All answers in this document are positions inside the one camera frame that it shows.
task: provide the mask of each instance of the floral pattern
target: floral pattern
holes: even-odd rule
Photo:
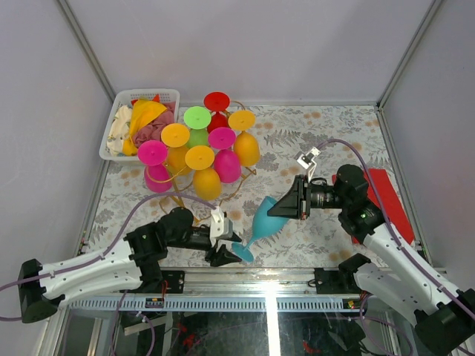
[[[328,138],[340,138],[351,142],[362,154],[367,164],[387,170],[397,189],[393,167],[384,145],[373,107],[371,106],[318,106],[278,107],[254,106],[256,124],[249,132],[260,144],[261,160],[255,166],[257,175],[251,175],[235,197],[222,204],[235,231],[244,242],[252,233],[252,218],[266,195],[279,199],[293,182],[293,176],[304,172],[295,155]],[[355,155],[346,146],[327,146],[318,157],[314,177],[331,180],[341,165],[358,164]],[[192,175],[179,177],[178,186],[191,182]],[[239,182],[223,185],[223,199],[235,191]],[[186,191],[194,194],[193,188]],[[115,237],[130,210],[151,192],[143,182],[143,168],[121,166],[111,163],[102,190],[94,225],[83,251],[106,247]],[[187,202],[197,218],[209,215],[209,210],[198,202]],[[165,210],[170,211],[175,202],[163,201]],[[125,231],[132,231],[140,225],[157,220],[163,214],[158,200],[151,200],[139,208]],[[335,267],[354,253],[366,254],[377,265],[384,263],[364,246],[354,245],[338,221],[338,212],[331,210],[312,211],[305,222],[290,220],[276,235],[257,241],[251,246],[255,256],[253,264],[241,263],[242,267]],[[167,267],[204,267],[204,253],[178,248],[169,248],[168,257],[160,261]]]

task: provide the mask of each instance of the wine glass base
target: wine glass base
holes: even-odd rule
[[[242,259],[242,261],[247,263],[254,262],[254,256],[252,256],[251,251],[248,248],[244,248],[242,244],[232,243],[231,249],[236,256]]]

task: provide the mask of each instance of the yellow cloth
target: yellow cloth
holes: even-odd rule
[[[124,141],[124,148],[122,150],[126,156],[135,156],[137,154],[137,148],[132,141],[134,134],[154,121],[166,110],[166,106],[159,102],[152,102],[146,99],[138,99],[136,101],[132,111],[131,127],[128,130],[128,138]]]

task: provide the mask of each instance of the red disc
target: red disc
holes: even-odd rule
[[[211,117],[208,125],[208,133],[210,134],[215,128],[228,128],[228,119],[222,113],[216,113]]]
[[[215,91],[205,96],[204,103],[210,111],[225,111],[228,108],[231,99],[225,93]]]

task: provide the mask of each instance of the perforated metal strip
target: perforated metal strip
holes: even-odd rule
[[[120,297],[92,297],[78,300],[71,304],[73,309],[113,311],[117,308]],[[344,309],[341,298],[277,298],[279,312],[353,312]],[[168,296],[165,305],[151,302],[150,298],[125,297],[120,310],[123,311],[166,311],[166,312],[265,312],[264,297],[246,298],[201,298]]]

